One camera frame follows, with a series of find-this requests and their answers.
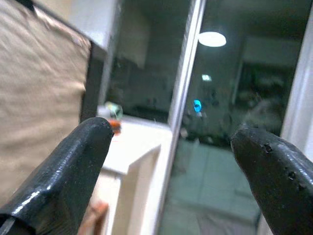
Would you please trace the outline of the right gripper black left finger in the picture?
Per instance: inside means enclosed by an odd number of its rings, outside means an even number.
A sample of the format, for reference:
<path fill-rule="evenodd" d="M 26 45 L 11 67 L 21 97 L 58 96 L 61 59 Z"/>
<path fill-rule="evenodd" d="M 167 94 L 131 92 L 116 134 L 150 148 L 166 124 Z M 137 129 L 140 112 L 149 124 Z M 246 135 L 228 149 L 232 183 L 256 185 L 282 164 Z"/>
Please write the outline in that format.
<path fill-rule="evenodd" d="M 1 207 L 1 234 L 76 234 L 112 137 L 102 117 L 79 124 Z"/>

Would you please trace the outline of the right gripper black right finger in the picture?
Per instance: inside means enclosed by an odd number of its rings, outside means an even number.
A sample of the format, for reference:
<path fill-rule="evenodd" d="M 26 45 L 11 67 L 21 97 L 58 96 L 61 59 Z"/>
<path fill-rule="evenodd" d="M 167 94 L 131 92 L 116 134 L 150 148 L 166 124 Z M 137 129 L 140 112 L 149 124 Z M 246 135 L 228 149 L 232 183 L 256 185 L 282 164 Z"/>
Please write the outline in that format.
<path fill-rule="evenodd" d="M 247 124 L 231 138 L 235 160 L 274 235 L 313 233 L 313 164 L 293 144 Z"/>

